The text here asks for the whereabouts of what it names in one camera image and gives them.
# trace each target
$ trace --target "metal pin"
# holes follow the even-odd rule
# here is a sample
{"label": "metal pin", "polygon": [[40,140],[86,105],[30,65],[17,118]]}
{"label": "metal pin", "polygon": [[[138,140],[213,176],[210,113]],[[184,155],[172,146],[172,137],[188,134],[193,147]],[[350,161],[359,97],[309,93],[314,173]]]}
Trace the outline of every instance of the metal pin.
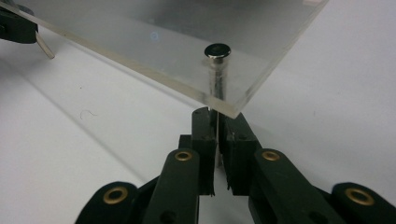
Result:
{"label": "metal pin", "polygon": [[55,58],[55,54],[52,53],[52,51],[50,50],[50,48],[46,45],[46,43],[44,42],[44,39],[38,34],[38,32],[35,32],[35,38],[37,39],[37,44],[38,46],[40,46],[40,48],[43,49],[43,51],[47,54],[47,56],[50,59]]}
{"label": "metal pin", "polygon": [[[209,59],[209,75],[210,75],[210,94],[220,100],[225,100],[226,97],[226,83],[227,83],[227,65],[231,49],[225,44],[212,44],[205,49],[205,55]],[[216,140],[218,147],[216,149],[216,166],[222,165],[219,148],[222,143],[220,140],[223,137],[224,115],[218,111],[210,110],[210,119],[212,125],[215,127]]]}

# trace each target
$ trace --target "white surface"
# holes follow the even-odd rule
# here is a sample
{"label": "white surface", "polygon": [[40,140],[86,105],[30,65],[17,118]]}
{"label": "white surface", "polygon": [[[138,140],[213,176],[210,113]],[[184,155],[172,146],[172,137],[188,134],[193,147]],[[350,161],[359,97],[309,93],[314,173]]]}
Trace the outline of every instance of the white surface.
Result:
{"label": "white surface", "polygon": [[[244,110],[262,145],[312,184],[356,182],[393,204],[395,4],[331,1]],[[104,184],[142,185],[201,107],[41,33],[52,61],[37,45],[0,41],[0,223],[72,223]],[[252,223],[246,199],[216,179],[200,223]]]}

